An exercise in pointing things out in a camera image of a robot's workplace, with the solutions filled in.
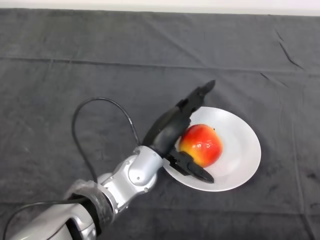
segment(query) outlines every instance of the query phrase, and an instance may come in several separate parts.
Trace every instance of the plate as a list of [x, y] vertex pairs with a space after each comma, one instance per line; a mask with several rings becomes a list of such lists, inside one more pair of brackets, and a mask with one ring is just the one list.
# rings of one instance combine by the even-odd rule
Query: plate
[[239, 187], [255, 174], [261, 160], [261, 147], [257, 135], [245, 121], [231, 112], [205, 106], [195, 111], [190, 119], [191, 126], [206, 124], [215, 129], [222, 140], [221, 156], [205, 168], [213, 176], [214, 183], [183, 176], [170, 167], [169, 161], [164, 161], [163, 167], [172, 177], [194, 189], [220, 192]]

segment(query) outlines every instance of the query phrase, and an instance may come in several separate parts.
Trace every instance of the white wall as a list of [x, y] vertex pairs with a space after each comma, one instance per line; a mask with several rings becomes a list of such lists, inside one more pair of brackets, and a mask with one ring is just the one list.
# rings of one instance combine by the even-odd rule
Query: white wall
[[320, 16], [320, 0], [0, 0], [0, 8]]

